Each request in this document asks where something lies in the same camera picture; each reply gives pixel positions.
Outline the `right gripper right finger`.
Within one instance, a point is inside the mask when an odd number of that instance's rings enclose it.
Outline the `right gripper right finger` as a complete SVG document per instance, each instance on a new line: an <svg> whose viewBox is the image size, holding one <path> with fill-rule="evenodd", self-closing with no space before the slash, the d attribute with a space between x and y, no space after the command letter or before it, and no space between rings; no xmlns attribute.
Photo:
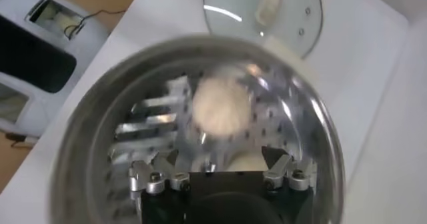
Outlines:
<svg viewBox="0 0 427 224"><path fill-rule="evenodd" d="M262 156L268 166L264 179L272 182L274 190L283 187L285 179L294 191L316 190L317 164L312 158L296 160L283 149L266 146L262 147Z"/></svg>

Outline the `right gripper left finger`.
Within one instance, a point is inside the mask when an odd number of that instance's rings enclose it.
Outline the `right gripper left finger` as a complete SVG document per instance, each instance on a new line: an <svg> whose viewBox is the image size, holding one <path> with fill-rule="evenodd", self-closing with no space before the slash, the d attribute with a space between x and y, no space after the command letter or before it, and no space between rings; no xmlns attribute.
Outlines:
<svg viewBox="0 0 427 224"><path fill-rule="evenodd" d="M157 195L166 190L166 184L174 191L190 190L189 173L176 169L179 152L177 149L166 153L156 153L149 163L134 161L128 170L130 193L146 191Z"/></svg>

